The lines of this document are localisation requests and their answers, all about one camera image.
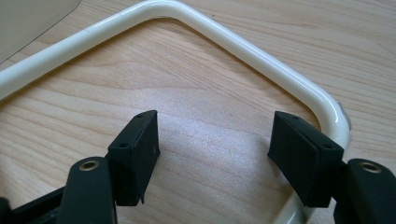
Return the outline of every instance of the light wood tabletop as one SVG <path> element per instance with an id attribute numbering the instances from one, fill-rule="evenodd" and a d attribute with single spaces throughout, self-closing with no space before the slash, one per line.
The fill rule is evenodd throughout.
<path id="1" fill-rule="evenodd" d="M 139 1 L 82 0 L 3 70 Z M 396 174 L 396 2 L 184 3 L 308 77 L 351 118 L 344 161 Z M 136 114 L 158 110 L 161 157 L 145 204 L 119 223 L 271 223 L 291 187 L 267 158 L 276 110 L 319 128 L 308 107 L 180 21 L 138 25 L 0 104 L 0 196 L 12 207 L 64 186 Z M 332 209 L 310 222 L 332 223 Z"/>

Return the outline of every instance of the white rod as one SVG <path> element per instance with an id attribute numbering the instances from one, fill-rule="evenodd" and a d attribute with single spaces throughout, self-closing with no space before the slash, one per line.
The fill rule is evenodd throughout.
<path id="1" fill-rule="evenodd" d="M 0 73 L 0 99 L 112 36 L 156 18 L 174 18 L 186 23 L 273 80 L 315 113 L 325 134 L 344 149 L 348 147 L 347 115 L 329 93 L 224 26 L 193 8 L 172 0 L 145 1 L 126 8 L 10 66 Z M 303 208 L 293 193 L 279 213 L 276 223 L 302 222 L 311 213 L 312 210 Z"/>

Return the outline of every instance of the white metal frame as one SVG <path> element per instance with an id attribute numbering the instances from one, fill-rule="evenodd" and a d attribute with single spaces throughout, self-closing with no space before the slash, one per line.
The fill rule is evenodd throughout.
<path id="1" fill-rule="evenodd" d="M 156 18 L 173 18 L 207 36 L 243 62 L 297 97 L 317 116 L 323 133 L 342 148 L 349 144 L 349 124 L 342 107 L 321 87 L 289 68 L 244 38 L 193 8 L 173 0 L 150 0 L 105 19 L 16 63 L 0 73 L 0 99 L 137 24 Z M 294 192 L 275 223 L 302 223 L 312 214 Z"/>

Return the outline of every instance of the wooden surface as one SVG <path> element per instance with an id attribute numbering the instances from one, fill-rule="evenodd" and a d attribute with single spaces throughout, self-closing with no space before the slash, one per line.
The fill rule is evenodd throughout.
<path id="1" fill-rule="evenodd" d="M 83 0 L 0 70 L 138 1 Z M 185 1 L 318 83 L 352 120 L 345 155 L 396 173 L 394 1 Z M 120 223 L 268 223 L 291 189 L 266 157 L 275 110 L 312 112 L 175 20 L 108 40 L 0 103 L 0 196 L 12 207 L 104 156 L 137 113 L 159 111 L 162 155 L 146 203 Z M 332 223 L 322 209 L 311 222 Z"/>

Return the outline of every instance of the white pipe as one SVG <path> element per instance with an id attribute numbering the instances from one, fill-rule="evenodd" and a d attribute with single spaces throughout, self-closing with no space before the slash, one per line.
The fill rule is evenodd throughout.
<path id="1" fill-rule="evenodd" d="M 347 115 L 329 93 L 207 16 L 172 0 L 145 1 L 126 8 L 10 66 L 0 73 L 0 99 L 4 99 L 12 92 L 110 37 L 143 21 L 156 18 L 174 18 L 186 23 L 273 80 L 315 113 L 321 130 L 326 135 L 344 149 L 347 148 L 349 144 Z M 279 213 L 276 223 L 303 222 L 311 213 L 312 210 L 303 208 L 300 200 L 293 193 Z"/>

